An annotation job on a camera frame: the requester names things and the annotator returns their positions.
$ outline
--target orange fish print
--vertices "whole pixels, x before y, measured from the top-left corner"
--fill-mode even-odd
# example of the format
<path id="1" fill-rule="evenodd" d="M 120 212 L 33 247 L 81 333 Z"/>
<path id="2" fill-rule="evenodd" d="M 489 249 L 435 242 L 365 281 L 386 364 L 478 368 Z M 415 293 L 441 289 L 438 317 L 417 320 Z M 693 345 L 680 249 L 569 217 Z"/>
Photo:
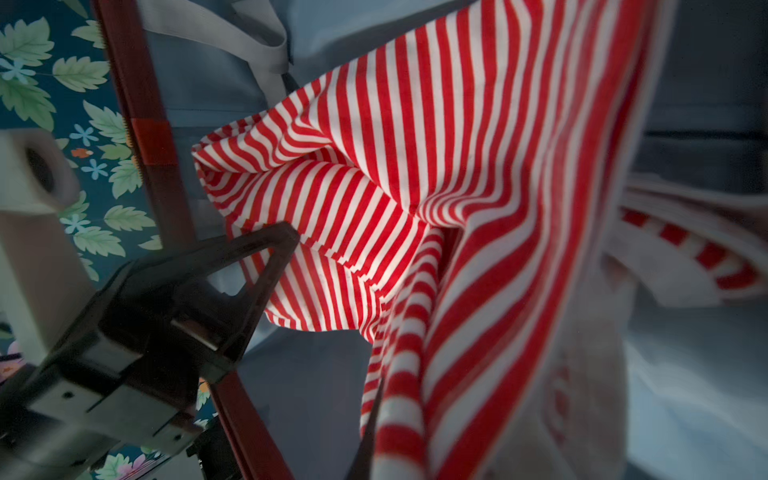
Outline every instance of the orange fish print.
<path id="1" fill-rule="evenodd" d="M 77 157 L 77 158 L 88 158 L 93 154 L 94 153 L 92 151 L 85 150 L 84 148 L 75 148 L 72 151 L 72 157 Z"/>

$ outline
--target pink flower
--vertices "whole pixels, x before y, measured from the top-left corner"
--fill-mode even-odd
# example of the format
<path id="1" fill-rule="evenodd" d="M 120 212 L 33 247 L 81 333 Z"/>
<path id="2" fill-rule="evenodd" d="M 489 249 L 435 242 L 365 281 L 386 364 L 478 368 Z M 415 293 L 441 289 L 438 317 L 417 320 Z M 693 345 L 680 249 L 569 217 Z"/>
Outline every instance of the pink flower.
<path id="1" fill-rule="evenodd" d="M 131 473 L 136 472 L 141 466 L 144 464 L 144 461 L 147 460 L 147 457 L 144 456 L 144 454 L 139 455 L 134 460 L 133 464 L 128 463 L 126 465 L 120 465 L 118 467 L 118 473 L 120 474 L 120 478 L 125 478 L 129 476 Z"/>
<path id="2" fill-rule="evenodd" d="M 8 347 L 8 355 L 13 355 L 14 353 L 21 353 L 18 342 L 13 342 Z M 23 358 L 0 362 L 0 382 L 11 378 L 25 363 Z"/>

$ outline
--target dark hole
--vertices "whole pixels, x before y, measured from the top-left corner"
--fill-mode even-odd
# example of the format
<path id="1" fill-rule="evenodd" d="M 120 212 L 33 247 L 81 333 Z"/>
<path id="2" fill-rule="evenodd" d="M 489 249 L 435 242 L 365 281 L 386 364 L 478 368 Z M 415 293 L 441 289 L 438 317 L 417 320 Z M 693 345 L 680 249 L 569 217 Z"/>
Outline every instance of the dark hole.
<path id="1" fill-rule="evenodd" d="M 47 163 L 45 163 L 43 157 L 41 157 L 38 152 L 28 148 L 27 162 L 29 162 L 29 167 L 32 169 L 32 174 L 34 174 L 35 178 L 38 179 L 40 185 L 43 186 L 45 191 L 49 193 L 52 192 L 55 183 L 53 180 L 53 172 L 51 172 L 51 168 Z"/>

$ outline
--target blue flower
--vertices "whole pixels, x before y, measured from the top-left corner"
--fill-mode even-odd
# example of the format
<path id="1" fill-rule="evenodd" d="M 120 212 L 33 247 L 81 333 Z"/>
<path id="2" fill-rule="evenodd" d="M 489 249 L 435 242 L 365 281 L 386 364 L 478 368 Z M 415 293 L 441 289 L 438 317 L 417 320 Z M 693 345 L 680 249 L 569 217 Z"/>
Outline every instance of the blue flower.
<path id="1" fill-rule="evenodd" d="M 84 171 L 85 173 L 91 172 L 91 179 L 92 180 L 98 180 L 99 175 L 107 176 L 107 172 L 104 171 L 107 164 L 101 164 L 96 165 L 96 160 L 93 158 L 91 159 L 91 166 L 90 167 L 80 167 L 80 170 Z"/>
<path id="2" fill-rule="evenodd" d="M 91 135 L 92 133 L 94 133 L 93 127 L 88 127 L 87 130 L 83 130 L 83 127 L 81 127 L 79 124 L 74 124 L 74 129 L 78 132 L 76 134 L 69 134 L 69 137 L 72 140 L 77 140 L 78 138 L 82 138 L 83 145 L 85 145 L 86 147 L 91 146 L 90 140 L 93 140 L 93 141 L 98 140 L 98 137 L 94 137 L 93 135 Z"/>
<path id="3" fill-rule="evenodd" d="M 3 67 L 7 69 L 8 71 L 2 72 L 2 79 L 5 81 L 10 81 L 13 79 L 13 77 L 16 77 L 19 81 L 19 83 L 26 85 L 29 83 L 29 80 L 27 77 L 31 77 L 35 74 L 34 70 L 28 70 L 24 67 L 24 61 L 19 60 L 18 58 L 13 61 L 13 65 L 11 65 L 11 62 L 8 60 L 5 60 L 4 58 L 0 58 L 0 67 Z"/>
<path id="4" fill-rule="evenodd" d="M 62 222 L 64 225 L 69 225 L 69 227 L 64 229 L 64 233 L 66 234 L 71 234 L 75 230 L 81 232 L 84 227 L 91 222 L 90 220 L 85 219 L 85 215 L 80 218 L 79 214 L 72 215 L 71 218 L 60 218 L 58 221 Z"/>

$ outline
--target floral tablecloth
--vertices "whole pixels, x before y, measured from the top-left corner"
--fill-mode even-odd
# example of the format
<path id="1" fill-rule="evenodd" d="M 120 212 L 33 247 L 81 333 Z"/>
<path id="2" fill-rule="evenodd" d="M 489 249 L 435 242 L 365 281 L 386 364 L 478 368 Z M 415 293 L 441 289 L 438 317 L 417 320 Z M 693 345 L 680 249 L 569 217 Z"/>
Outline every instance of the floral tablecloth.
<path id="1" fill-rule="evenodd" d="M 0 128 L 40 127 L 53 133 L 81 183 L 78 202 L 61 226 L 97 286 L 129 259 L 161 248 L 131 151 L 98 23 L 85 0 L 3 2 L 0 8 Z M 0 330 L 0 355 L 18 344 Z M 23 364 L 0 362 L 0 382 Z M 207 385 L 197 394 L 197 423 L 215 415 Z M 127 446 L 111 452 L 98 480 L 135 477 L 159 452 Z"/>

